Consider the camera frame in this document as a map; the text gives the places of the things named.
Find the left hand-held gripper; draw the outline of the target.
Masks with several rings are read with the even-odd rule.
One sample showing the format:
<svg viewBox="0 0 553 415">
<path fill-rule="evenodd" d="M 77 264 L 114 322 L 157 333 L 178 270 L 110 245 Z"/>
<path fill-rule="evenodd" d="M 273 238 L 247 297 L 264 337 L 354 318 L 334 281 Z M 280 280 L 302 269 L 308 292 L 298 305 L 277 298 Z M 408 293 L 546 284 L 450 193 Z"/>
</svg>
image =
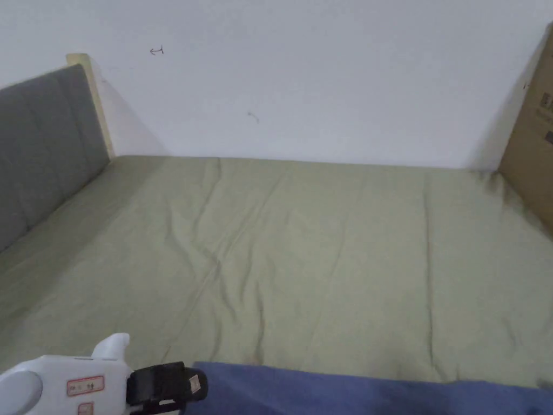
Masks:
<svg viewBox="0 0 553 415">
<path fill-rule="evenodd" d="M 207 376 L 183 362 L 132 370 L 128 333 L 115 333 L 85 357 L 44 355 L 1 374 L 1 414 L 184 413 L 208 394 Z"/>
</svg>

